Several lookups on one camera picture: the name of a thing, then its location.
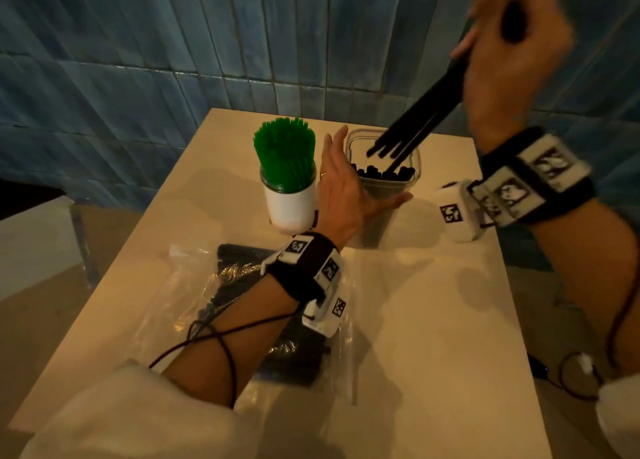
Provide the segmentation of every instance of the wristband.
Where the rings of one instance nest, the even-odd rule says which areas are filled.
[[[316,232],[296,235],[282,250],[263,261],[260,274],[271,274],[285,292],[300,302],[298,310],[311,301],[321,308],[335,294],[344,267],[337,247]]]
[[[468,190],[500,226],[550,220],[595,196],[589,165],[541,127],[515,135],[481,165],[485,179]]]

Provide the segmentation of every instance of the table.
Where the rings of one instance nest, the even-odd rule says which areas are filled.
[[[121,361],[171,270],[169,245],[283,244],[268,223],[252,147],[253,132],[272,118],[209,112],[11,428],[38,429]],[[341,126],[308,122],[319,140]],[[260,456],[551,457],[495,231],[454,243],[429,200],[446,182],[480,176],[473,140],[432,134],[420,151],[415,198],[380,250],[344,253],[360,285],[356,405],[265,385]]]

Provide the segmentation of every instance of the blue tile wall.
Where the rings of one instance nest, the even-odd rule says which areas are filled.
[[[0,177],[144,211],[212,107],[389,126],[470,0],[0,0]],[[536,101],[640,227],[640,0],[561,0],[576,48]],[[468,136],[462,107],[437,129]],[[505,258],[548,268],[532,236]]]

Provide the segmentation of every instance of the sleeve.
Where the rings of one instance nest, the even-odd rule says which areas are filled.
[[[250,459],[257,442],[257,430],[244,417],[127,363],[76,395],[20,459]]]
[[[640,374],[604,385],[596,411],[613,450],[622,459],[640,457]]]

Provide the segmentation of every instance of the plastic wrapper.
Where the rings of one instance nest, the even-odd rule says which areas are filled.
[[[173,270],[149,302],[125,358],[149,365],[172,346],[193,337],[260,279],[260,263],[273,250],[224,244],[216,253],[172,246]],[[345,272],[340,282],[348,306],[332,338],[290,319],[252,381],[299,385],[353,402],[353,285]],[[175,351],[155,366],[163,370]],[[256,388],[249,386],[252,393]]]

